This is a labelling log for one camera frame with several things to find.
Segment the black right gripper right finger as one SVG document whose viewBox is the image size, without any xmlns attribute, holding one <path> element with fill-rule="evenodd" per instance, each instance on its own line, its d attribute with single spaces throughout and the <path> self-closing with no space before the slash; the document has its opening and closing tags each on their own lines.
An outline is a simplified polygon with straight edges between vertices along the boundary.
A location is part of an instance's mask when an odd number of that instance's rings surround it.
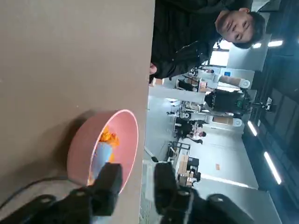
<svg viewBox="0 0 299 224">
<path fill-rule="evenodd" d="M 201 198 L 197 190 L 179 186 L 170 163 L 154 170 L 154 201 L 161 224 L 253 224 L 255 221 L 230 198 L 211 194 Z"/>
</svg>

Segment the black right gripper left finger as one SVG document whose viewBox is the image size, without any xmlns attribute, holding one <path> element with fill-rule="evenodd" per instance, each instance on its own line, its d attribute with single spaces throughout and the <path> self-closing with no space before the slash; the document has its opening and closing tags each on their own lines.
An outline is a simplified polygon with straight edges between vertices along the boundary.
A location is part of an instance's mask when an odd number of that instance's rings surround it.
<svg viewBox="0 0 299 224">
<path fill-rule="evenodd" d="M 65 198 L 44 194 L 11 212 L 2 224 L 91 224 L 112 216 L 122 188 L 121 164 L 106 163 L 92 185 L 73 189 Z"/>
</svg>

